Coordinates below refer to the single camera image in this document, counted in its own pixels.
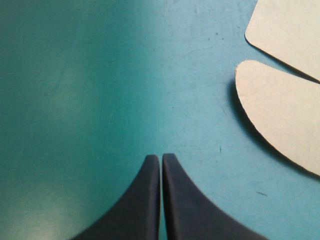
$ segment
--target curved paper edge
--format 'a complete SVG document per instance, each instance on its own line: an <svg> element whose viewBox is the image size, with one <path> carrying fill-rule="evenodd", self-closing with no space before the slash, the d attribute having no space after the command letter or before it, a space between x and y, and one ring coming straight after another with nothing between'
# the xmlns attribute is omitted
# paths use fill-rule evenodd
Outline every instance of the curved paper edge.
<svg viewBox="0 0 320 240"><path fill-rule="evenodd" d="M320 85L255 60L235 70L239 100L256 130L289 160L320 174Z"/></svg>

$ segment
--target green cutting mat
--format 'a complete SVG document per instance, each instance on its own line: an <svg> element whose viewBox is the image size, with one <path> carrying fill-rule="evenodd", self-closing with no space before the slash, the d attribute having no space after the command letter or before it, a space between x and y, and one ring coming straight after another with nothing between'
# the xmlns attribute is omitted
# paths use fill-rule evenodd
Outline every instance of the green cutting mat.
<svg viewBox="0 0 320 240"><path fill-rule="evenodd" d="M176 153L228 214L318 240L319 179L248 123L234 89L256 0L4 0L0 239L65 240L107 211L144 156ZM162 215L160 239L166 239Z"/></svg>

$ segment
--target dark gray rubber tip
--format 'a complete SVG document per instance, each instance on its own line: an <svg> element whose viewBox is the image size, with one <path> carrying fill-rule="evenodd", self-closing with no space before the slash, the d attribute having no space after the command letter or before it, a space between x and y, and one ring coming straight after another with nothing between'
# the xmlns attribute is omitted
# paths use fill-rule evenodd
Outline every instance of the dark gray rubber tip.
<svg viewBox="0 0 320 240"><path fill-rule="evenodd" d="M206 198L174 154L164 154L162 159L168 240L266 240L232 219Z"/></svg>
<svg viewBox="0 0 320 240"><path fill-rule="evenodd" d="M159 160L148 155L119 201L73 240L157 240L159 214Z"/></svg>

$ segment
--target paper cutout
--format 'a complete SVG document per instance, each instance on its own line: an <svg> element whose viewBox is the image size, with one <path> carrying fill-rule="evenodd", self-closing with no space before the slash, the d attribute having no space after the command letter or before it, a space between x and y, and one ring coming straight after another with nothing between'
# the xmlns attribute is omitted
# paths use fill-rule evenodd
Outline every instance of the paper cutout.
<svg viewBox="0 0 320 240"><path fill-rule="evenodd" d="M259 0L248 42L320 81L320 1Z"/></svg>
<svg viewBox="0 0 320 240"><path fill-rule="evenodd" d="M235 71L240 102L279 152L320 175L320 84L247 60Z"/></svg>

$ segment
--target beige paper piece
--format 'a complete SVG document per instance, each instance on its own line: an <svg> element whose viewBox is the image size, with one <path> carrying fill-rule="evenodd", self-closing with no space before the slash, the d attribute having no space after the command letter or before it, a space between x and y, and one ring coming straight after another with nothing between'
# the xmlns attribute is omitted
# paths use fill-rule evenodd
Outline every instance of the beige paper piece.
<svg viewBox="0 0 320 240"><path fill-rule="evenodd" d="M279 152L320 175L320 84L247 60L235 71L240 102Z"/></svg>
<svg viewBox="0 0 320 240"><path fill-rule="evenodd" d="M320 0L258 0L245 37L320 81Z"/></svg>

